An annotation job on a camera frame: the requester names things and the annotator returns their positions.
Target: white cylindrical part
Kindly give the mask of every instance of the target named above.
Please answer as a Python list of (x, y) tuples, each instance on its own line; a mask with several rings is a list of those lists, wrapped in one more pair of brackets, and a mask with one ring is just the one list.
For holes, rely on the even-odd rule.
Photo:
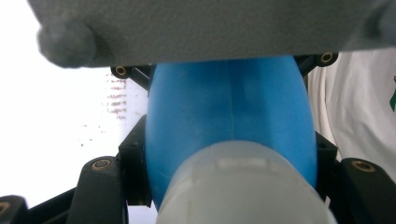
[(246, 141), (200, 150), (174, 174), (158, 224), (336, 223), (277, 152)]

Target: white background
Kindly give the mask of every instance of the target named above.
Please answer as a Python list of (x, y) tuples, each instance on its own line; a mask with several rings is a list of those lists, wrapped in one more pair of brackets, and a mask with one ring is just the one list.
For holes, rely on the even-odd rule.
[[(146, 113), (147, 93), (132, 80), (114, 82), (108, 67), (49, 63), (27, 2), (1, 1), (0, 11), (0, 196), (21, 195), (32, 207), (75, 187), (87, 161), (115, 156)], [(110, 97), (116, 91), (123, 96), (117, 102)], [(130, 223), (155, 222), (153, 208), (129, 213)]]

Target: blue plastic part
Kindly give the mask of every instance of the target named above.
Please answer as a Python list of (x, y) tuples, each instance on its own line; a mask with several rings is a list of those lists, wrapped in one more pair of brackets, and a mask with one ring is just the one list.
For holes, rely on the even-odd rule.
[(283, 155), (312, 186), (317, 149), (302, 76), (291, 56), (157, 65), (148, 101), (148, 180), (157, 209), (196, 151), (248, 140)]

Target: gray rounded knob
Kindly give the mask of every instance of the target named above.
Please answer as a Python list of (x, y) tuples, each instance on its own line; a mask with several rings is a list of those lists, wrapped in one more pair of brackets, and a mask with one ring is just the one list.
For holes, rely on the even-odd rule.
[(61, 67), (77, 68), (90, 63), (96, 46), (92, 31), (79, 21), (56, 21), (38, 34), (41, 53)]

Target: black mount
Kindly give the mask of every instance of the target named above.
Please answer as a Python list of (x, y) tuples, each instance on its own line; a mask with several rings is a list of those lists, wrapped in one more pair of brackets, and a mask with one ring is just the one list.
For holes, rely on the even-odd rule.
[[(302, 75), (337, 54), (295, 57)], [(114, 67), (146, 90), (154, 65)], [(27, 209), (20, 196), (0, 198), (0, 224), (128, 223), (128, 205), (151, 205), (145, 157), (146, 116), (119, 146), (116, 157), (87, 162), (74, 189)], [(396, 185), (378, 165), (360, 159), (335, 159), (338, 148), (317, 133), (318, 183), (316, 191), (338, 223), (396, 223)]]

